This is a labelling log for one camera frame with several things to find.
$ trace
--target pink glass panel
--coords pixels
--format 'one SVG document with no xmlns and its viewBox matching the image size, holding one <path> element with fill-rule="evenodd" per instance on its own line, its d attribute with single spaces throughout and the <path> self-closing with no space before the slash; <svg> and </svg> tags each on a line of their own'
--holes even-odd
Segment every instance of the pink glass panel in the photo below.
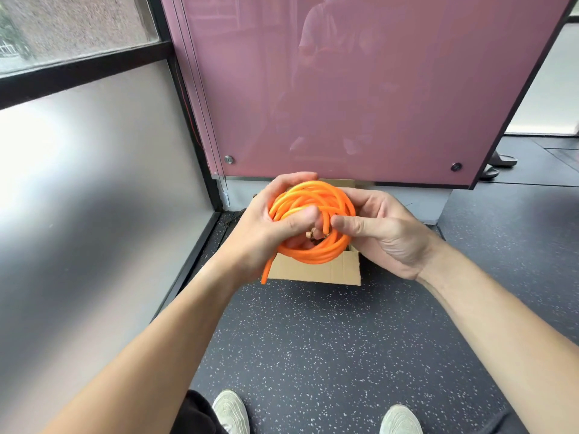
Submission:
<svg viewBox="0 0 579 434">
<path fill-rule="evenodd" d="M 569 1 L 163 3 L 212 173 L 468 185 Z"/>
</svg>

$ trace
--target gym floor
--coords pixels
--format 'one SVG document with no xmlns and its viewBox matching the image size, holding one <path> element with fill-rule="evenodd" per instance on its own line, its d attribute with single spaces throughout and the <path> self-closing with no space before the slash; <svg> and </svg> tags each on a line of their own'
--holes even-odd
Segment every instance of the gym floor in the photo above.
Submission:
<svg viewBox="0 0 579 434">
<path fill-rule="evenodd" d="M 579 140 L 505 137 L 519 163 L 454 190 L 445 239 L 579 343 Z M 198 267 L 230 228 L 221 216 Z M 470 433 L 505 398 L 421 285 L 361 257 L 362 286 L 270 280 L 240 290 L 192 383 L 245 401 L 252 432 L 378 433 L 395 403 L 425 434 Z"/>
</svg>

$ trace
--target white wall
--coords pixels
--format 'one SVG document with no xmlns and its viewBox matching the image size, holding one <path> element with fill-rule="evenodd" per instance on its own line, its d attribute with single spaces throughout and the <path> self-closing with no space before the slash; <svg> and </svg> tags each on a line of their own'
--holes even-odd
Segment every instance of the white wall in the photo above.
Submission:
<svg viewBox="0 0 579 434">
<path fill-rule="evenodd" d="M 153 318 L 213 213 L 167 63 L 0 111 L 0 432 Z"/>
<path fill-rule="evenodd" d="M 511 121 L 507 133 L 576 134 L 579 132 L 578 96 L 579 24 L 567 24 Z"/>
<path fill-rule="evenodd" d="M 227 195 L 222 192 L 224 207 L 229 211 L 239 211 L 247 207 L 251 198 L 262 191 L 268 181 L 227 180 Z M 358 186 L 363 189 L 386 191 L 404 204 L 416 218 L 428 225 L 438 222 L 444 206 L 451 195 L 451 189 L 422 189 L 420 187 Z"/>
</svg>

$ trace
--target orange rubber tubing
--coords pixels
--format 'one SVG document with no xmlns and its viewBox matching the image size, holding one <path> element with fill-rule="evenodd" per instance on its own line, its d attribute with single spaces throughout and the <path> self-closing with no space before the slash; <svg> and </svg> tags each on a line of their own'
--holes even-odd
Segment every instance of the orange rubber tubing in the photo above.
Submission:
<svg viewBox="0 0 579 434">
<path fill-rule="evenodd" d="M 317 206 L 321 211 L 325 239 L 311 249 L 293 249 L 281 244 L 276 254 L 265 265 L 261 277 L 262 285 L 267 282 L 271 264 L 277 253 L 293 257 L 300 262 L 320 264 L 334 260 L 350 244 L 350 236 L 334 229 L 330 231 L 329 220 L 332 215 L 355 216 L 354 205 L 341 189 L 323 181 L 307 181 L 282 193 L 271 203 L 269 216 L 273 221 L 279 221 L 310 205 Z"/>
</svg>

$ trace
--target left hand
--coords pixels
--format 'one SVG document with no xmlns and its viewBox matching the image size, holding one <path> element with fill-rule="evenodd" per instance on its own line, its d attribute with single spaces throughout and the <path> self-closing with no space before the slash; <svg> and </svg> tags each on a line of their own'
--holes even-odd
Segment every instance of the left hand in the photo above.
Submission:
<svg viewBox="0 0 579 434">
<path fill-rule="evenodd" d="M 273 200 L 289 187 L 317 179 L 318 175 L 314 172 L 279 175 L 253 198 L 237 226 L 211 260 L 224 271 L 231 269 L 230 276 L 235 277 L 240 286 L 261 275 L 266 262 L 282 242 L 288 241 L 286 245 L 289 247 L 310 246 L 305 233 L 320 217 L 316 206 L 307 207 L 277 222 L 271 220 L 268 212 Z"/>
</svg>

